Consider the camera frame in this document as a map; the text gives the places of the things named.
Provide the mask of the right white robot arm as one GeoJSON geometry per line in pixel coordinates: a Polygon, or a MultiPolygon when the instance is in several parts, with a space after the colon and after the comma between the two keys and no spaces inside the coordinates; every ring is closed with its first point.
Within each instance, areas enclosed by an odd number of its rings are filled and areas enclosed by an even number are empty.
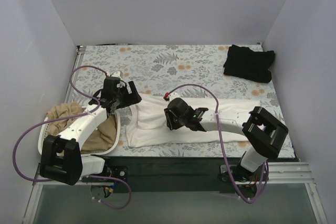
{"type": "Polygon", "coordinates": [[[261,106],[250,112],[219,112],[209,108],[193,109],[183,99],[175,98],[164,109],[170,130],[186,127],[192,131],[218,131],[245,136],[251,144],[238,165],[230,170],[235,181],[251,180],[269,159],[277,159],[288,128],[261,106]]]}

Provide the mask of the white t shirt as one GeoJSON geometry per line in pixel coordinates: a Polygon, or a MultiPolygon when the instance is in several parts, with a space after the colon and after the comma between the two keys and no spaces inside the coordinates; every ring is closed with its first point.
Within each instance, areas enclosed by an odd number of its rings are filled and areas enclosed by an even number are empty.
{"type": "MultiPolygon", "coordinates": [[[[130,106],[132,119],[126,127],[126,136],[130,147],[144,147],[165,143],[207,143],[219,140],[218,131],[195,132],[186,127],[170,130],[166,126],[164,109],[168,102],[161,97],[142,94],[142,101],[130,106]]],[[[260,106],[258,100],[219,99],[220,119],[231,115],[239,124],[249,118],[249,112],[260,106]]]]}

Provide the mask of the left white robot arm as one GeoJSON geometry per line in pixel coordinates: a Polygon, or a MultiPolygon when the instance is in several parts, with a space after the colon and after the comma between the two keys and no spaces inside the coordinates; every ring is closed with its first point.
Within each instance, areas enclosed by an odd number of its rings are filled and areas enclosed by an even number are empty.
{"type": "Polygon", "coordinates": [[[94,175],[100,182],[111,178],[112,170],[105,160],[92,154],[81,154],[89,136],[108,116],[118,109],[135,105],[142,100],[133,81],[125,82],[108,76],[102,89],[93,94],[84,116],[78,117],[56,136],[47,135],[41,149],[41,177],[74,185],[82,177],[94,175]]]}

